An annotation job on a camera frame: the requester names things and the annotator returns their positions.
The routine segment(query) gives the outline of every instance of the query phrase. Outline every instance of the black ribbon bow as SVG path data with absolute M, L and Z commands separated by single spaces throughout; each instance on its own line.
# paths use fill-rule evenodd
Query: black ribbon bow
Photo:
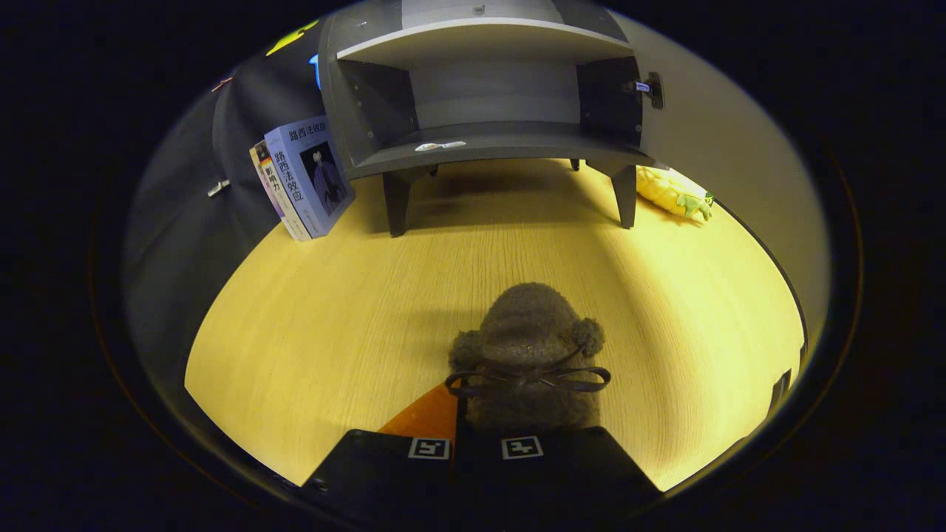
M 604 387 L 611 382 L 611 372 L 603 367 L 562 367 L 562 364 L 574 358 L 581 351 L 582 347 L 578 347 L 572 351 L 569 356 L 542 365 L 524 366 L 502 364 L 493 361 L 481 361 L 480 364 L 483 366 L 483 371 L 458 371 L 447 377 L 447 380 L 444 381 L 444 385 L 447 387 L 450 394 L 458 398 L 482 397 L 491 392 L 508 391 L 532 382 L 541 382 L 552 388 L 560 388 L 572 392 L 598 392 L 603 390 Z M 602 378 L 602 382 L 575 381 L 565 378 L 568 375 L 582 372 L 594 373 Z M 454 382 L 466 379 L 467 377 L 483 377 L 492 383 L 472 386 L 464 385 L 464 383 L 461 382 L 459 386 L 453 386 Z

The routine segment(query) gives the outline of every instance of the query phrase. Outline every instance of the blue sticker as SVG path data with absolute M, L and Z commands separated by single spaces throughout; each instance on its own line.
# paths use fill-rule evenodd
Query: blue sticker
M 319 54 L 312 56 L 308 63 L 315 65 L 315 86 L 319 87 L 319 92 L 322 92 L 322 81 L 319 80 Z

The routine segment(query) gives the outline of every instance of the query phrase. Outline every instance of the book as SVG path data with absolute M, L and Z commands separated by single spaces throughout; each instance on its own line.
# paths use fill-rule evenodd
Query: book
M 326 235 L 355 200 L 355 189 L 336 164 L 324 115 L 266 133 L 276 172 L 311 237 Z
M 276 174 L 275 165 L 272 163 L 269 147 L 267 147 L 265 140 L 250 148 L 250 158 L 253 159 L 256 173 L 259 175 L 260 181 L 263 182 L 267 195 L 270 196 L 272 206 L 279 213 L 279 217 L 289 234 L 296 240 L 311 239 L 295 207 L 292 206 L 292 201 L 283 188 L 279 176 Z

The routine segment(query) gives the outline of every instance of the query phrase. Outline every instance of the gray wall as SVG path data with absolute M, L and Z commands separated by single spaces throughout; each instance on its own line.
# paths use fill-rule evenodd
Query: gray wall
M 824 328 L 832 275 L 825 217 L 799 154 L 738 85 L 686 48 L 619 13 L 640 74 L 660 74 L 666 107 L 644 100 L 640 149 L 707 190 L 765 242 L 794 285 L 809 349 Z
M 399 0 L 357 2 L 339 9 L 332 14 L 332 18 L 332 49 L 336 52 L 403 29 Z
M 552 0 L 402 0 L 404 28 L 484 16 L 562 23 Z M 411 70 L 420 127 L 502 120 L 545 120 L 577 124 L 578 79 L 573 65 L 483 61 L 431 64 Z

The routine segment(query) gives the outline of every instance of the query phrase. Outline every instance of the wooden floor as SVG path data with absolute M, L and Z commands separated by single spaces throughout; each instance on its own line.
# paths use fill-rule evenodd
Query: wooden floor
M 719 205 L 691 222 L 639 197 L 625 230 L 593 169 L 481 161 L 418 183 L 410 230 L 392 239 L 380 178 L 355 189 L 327 237 L 294 242 L 278 226 L 259 243 L 187 366 L 207 415 L 291 482 L 345 431 L 377 430 L 443 381 L 457 332 L 518 282 L 548 283 L 602 324 L 603 425 L 660 489 L 751 432 L 779 376 L 797 375 L 792 295 Z

